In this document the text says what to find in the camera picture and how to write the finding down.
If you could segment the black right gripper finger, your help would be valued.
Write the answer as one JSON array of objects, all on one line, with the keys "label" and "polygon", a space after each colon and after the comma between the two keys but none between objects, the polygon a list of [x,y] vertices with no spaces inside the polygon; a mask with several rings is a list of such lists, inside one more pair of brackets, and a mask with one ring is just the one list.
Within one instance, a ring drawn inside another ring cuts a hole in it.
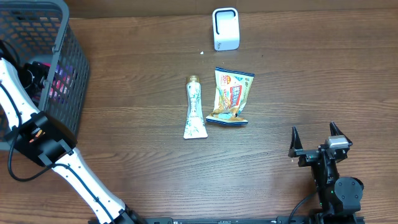
[{"label": "black right gripper finger", "polygon": [[333,121],[330,122],[330,133],[331,133],[331,136],[341,136],[341,135],[344,136],[343,132],[340,131],[340,129],[337,127],[337,125]]},{"label": "black right gripper finger", "polygon": [[302,150],[303,149],[296,126],[292,127],[292,139],[291,139],[291,143],[290,143],[290,149],[291,150]]}]

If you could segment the pink purple pad package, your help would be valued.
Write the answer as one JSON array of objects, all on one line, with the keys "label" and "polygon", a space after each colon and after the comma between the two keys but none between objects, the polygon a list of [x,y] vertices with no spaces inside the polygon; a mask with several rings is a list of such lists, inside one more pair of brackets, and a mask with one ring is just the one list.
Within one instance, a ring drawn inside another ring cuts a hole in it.
[{"label": "pink purple pad package", "polygon": [[69,88],[73,86],[72,75],[75,69],[71,65],[61,67],[56,66],[55,75],[52,81],[52,86],[49,91],[49,99],[58,104],[67,104],[67,98],[70,95]]}]

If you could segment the beige orange snack bag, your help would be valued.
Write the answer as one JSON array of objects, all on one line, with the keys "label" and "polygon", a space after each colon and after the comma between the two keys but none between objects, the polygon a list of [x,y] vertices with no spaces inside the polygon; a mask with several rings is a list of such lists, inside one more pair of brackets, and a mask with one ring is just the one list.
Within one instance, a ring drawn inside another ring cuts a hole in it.
[{"label": "beige orange snack bag", "polygon": [[248,120],[240,117],[246,106],[255,74],[215,68],[215,103],[206,117],[209,123],[226,126],[243,126]]}]

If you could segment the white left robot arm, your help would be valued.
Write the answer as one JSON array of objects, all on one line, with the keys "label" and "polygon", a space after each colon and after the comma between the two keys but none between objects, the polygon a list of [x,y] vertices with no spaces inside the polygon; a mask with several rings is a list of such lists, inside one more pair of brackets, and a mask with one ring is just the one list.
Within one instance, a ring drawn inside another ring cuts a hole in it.
[{"label": "white left robot arm", "polygon": [[9,159],[18,151],[63,177],[95,213],[98,223],[144,223],[145,220],[117,198],[88,167],[75,135],[57,119],[39,110],[22,86],[16,67],[1,59],[1,106],[10,132]]}]

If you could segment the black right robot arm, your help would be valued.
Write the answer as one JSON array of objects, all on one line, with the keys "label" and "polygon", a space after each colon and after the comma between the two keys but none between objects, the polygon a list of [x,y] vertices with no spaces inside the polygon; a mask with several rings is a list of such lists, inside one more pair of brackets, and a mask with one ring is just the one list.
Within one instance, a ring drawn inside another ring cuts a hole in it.
[{"label": "black right robot arm", "polygon": [[[363,217],[356,216],[361,209],[364,184],[355,177],[340,176],[336,166],[348,157],[353,143],[334,122],[330,123],[330,133],[317,149],[305,150],[297,128],[292,127],[288,156],[297,157],[300,167],[311,167],[316,191],[295,206],[287,223],[364,223]],[[298,208],[314,195],[318,195],[321,208],[295,219]]]}]

